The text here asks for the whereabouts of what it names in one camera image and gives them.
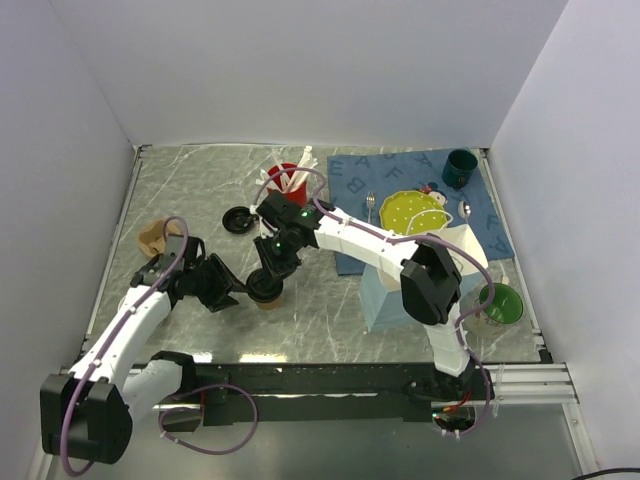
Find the black cup lid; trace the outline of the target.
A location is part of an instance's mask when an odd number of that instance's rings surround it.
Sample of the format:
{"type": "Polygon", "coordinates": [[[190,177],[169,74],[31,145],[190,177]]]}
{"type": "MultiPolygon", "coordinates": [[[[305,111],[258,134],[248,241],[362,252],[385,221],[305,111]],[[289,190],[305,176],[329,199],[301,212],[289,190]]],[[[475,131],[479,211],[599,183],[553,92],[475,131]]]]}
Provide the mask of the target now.
{"type": "Polygon", "coordinates": [[[243,235],[253,229],[257,216],[245,206],[235,206],[227,210],[222,217],[224,229],[233,235],[243,235]]]}
{"type": "Polygon", "coordinates": [[[254,270],[246,280],[246,291],[249,297],[257,303],[276,301],[282,294],[284,282],[274,279],[264,269],[254,270]]]}

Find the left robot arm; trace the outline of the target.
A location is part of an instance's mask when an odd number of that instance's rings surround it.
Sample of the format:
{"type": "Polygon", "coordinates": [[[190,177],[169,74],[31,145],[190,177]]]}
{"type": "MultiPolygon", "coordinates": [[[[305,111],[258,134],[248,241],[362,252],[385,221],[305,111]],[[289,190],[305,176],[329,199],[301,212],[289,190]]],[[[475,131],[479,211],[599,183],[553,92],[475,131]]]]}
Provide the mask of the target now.
{"type": "Polygon", "coordinates": [[[131,375],[141,348],[176,304],[195,297],[211,312],[237,305],[245,285],[197,237],[172,234],[164,253],[137,270],[112,321],[89,351],[40,389],[45,453],[113,464],[124,454],[134,423],[161,400],[190,400],[198,389],[189,354],[160,351],[131,375]]]}

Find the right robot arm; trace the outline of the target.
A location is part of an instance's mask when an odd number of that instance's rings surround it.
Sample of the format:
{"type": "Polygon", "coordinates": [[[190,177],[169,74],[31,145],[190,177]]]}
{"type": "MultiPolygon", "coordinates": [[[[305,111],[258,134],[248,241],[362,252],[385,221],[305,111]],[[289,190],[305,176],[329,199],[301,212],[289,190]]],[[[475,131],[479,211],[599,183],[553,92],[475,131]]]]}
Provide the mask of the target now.
{"type": "Polygon", "coordinates": [[[306,247],[338,252],[370,265],[400,284],[405,312],[424,325],[431,344],[437,385],[460,398],[472,386],[470,361],[456,334],[461,274],[444,240],[398,235],[359,221],[334,205],[311,200],[300,206],[273,191],[250,212],[267,224],[255,241],[263,267],[284,279],[301,264],[306,247]]]}

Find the light blue paper bag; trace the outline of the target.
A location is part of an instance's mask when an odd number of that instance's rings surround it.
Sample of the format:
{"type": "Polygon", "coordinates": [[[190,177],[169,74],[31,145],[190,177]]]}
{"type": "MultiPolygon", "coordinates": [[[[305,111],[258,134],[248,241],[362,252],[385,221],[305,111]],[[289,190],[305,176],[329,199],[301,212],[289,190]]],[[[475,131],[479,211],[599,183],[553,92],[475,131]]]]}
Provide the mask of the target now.
{"type": "MultiPolygon", "coordinates": [[[[484,249],[468,224],[434,231],[434,234],[461,248],[485,269],[488,268],[484,249]]],[[[452,252],[451,256],[462,276],[460,296],[464,298],[480,282],[482,275],[475,266],[459,254],[452,252]]],[[[364,268],[359,299],[370,333],[414,323],[412,317],[404,310],[400,284],[371,265],[366,265],[364,268]]]]}

